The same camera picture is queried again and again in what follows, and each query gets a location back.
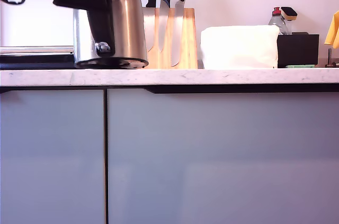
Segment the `white marble countertop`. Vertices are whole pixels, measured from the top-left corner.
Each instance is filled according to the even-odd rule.
[[[339,68],[0,71],[0,86],[6,87],[328,83],[339,83]]]

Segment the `red bottle cap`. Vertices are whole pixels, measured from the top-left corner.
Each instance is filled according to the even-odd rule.
[[[280,7],[275,7],[274,8],[274,11],[272,12],[272,16],[281,15],[281,10],[279,8]]]

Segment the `kettle handle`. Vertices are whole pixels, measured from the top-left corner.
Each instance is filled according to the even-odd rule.
[[[88,10],[87,17],[95,42],[96,53],[100,57],[115,54],[115,39],[112,16],[112,0],[97,0],[105,5],[106,10]]]

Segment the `backsplash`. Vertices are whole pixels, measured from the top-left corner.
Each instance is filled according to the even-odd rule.
[[[177,0],[172,0],[172,7]],[[1,4],[2,46],[55,46],[73,44],[73,11],[56,8],[52,0],[27,0],[20,7]],[[293,31],[320,34],[319,63],[327,62],[324,45],[338,0],[186,0],[195,8],[197,42],[209,26],[268,24],[275,6],[290,6],[298,13]],[[339,57],[339,50],[333,50]]]

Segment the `cabinet door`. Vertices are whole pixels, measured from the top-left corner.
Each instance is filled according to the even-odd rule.
[[[1,223],[104,224],[102,91],[1,98]]]
[[[339,223],[338,100],[110,90],[110,221]]]

